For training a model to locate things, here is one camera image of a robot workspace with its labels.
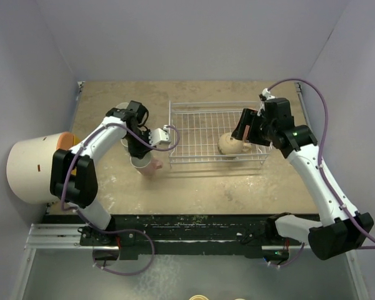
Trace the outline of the pink cup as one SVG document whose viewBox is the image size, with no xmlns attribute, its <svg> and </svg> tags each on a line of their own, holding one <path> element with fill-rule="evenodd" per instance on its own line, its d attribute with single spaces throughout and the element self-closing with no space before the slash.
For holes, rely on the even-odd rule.
<svg viewBox="0 0 375 300">
<path fill-rule="evenodd" d="M 153 156 L 145 156 L 142 159 L 130 158 L 131 165 L 143 176 L 154 176 L 156 171 L 163 168 L 163 162 Z"/>
</svg>

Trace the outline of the black hexagonal ceramic mug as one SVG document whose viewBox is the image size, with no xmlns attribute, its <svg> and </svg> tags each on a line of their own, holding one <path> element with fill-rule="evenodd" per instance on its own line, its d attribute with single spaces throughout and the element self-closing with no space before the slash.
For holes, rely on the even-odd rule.
<svg viewBox="0 0 375 300">
<path fill-rule="evenodd" d="M 127 109 L 129 106 L 129 102 L 122 102 L 116 106 L 117 109 Z"/>
</svg>

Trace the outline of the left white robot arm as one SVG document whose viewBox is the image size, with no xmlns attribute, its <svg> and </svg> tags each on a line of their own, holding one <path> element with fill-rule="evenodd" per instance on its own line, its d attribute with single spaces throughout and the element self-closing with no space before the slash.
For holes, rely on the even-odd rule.
<svg viewBox="0 0 375 300">
<path fill-rule="evenodd" d="M 132 158 L 144 159 L 151 151 L 150 130 L 141 130 L 148 116 L 147 108 L 140 102 L 130 101 L 124 109 L 114 107 L 82 142 L 53 154 L 50 193 L 89 221 L 90 226 L 96 228 L 94 238 L 102 245 L 114 242 L 116 223 L 97 199 L 95 164 L 122 139 L 127 141 Z"/>
</svg>

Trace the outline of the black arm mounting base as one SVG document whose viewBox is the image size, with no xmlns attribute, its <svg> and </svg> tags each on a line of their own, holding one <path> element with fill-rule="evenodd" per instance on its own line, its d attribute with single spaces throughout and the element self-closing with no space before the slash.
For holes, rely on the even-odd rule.
<svg viewBox="0 0 375 300">
<path fill-rule="evenodd" d="M 116 238 L 118 244 L 121 243 L 121 235 L 125 233 L 139 233 L 149 239 L 151 236 L 165 239 L 192 239 L 192 240 L 234 240 L 239 239 L 249 243 L 256 241 L 269 243 L 272 245 L 281 244 L 280 249 L 256 249 L 248 247 L 246 250 L 238 252 L 237 255 L 198 255 L 198 256 L 244 256 L 245 258 L 262 258 L 271 256 L 273 258 L 287 258 L 287 249 L 290 246 L 298 246 L 299 242 L 286 237 L 271 237 L 267 234 L 267 214 L 185 214 L 185 215 L 115 215 L 117 234 L 102 234 L 92 227 L 85 225 L 84 234 L 89 230 L 93 236 L 101 241 L 109 241 L 108 237 Z M 108 251 L 110 255 L 118 255 L 122 260 L 136 260 L 140 255 L 150 256 L 155 253 L 154 248 L 149 254 L 141 254 L 132 250 L 125 250 L 119 246 L 116 250 Z"/>
</svg>

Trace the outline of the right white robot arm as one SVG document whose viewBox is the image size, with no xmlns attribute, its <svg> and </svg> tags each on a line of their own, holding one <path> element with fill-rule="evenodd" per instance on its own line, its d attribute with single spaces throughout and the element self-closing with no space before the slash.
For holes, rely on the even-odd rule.
<svg viewBox="0 0 375 300">
<path fill-rule="evenodd" d="M 359 249 L 374 225 L 369 213 L 361 214 L 344 195 L 328 167 L 311 129 L 297 126 L 286 98 L 263 101 L 260 110 L 245 108 L 231 136 L 251 144 L 273 146 L 300 175 L 314 201 L 318 222 L 284 212 L 267 220 L 266 239 L 281 244 L 286 238 L 308 244 L 321 260 Z"/>
</svg>

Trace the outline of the light blue ceramic mug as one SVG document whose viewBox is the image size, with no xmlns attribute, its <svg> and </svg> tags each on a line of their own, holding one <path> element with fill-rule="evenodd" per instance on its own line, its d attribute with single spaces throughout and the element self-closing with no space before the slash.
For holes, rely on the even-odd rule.
<svg viewBox="0 0 375 300">
<path fill-rule="evenodd" d="M 121 144 L 123 148 L 125 149 L 125 151 L 128 151 L 128 141 L 126 139 L 122 139 Z"/>
</svg>

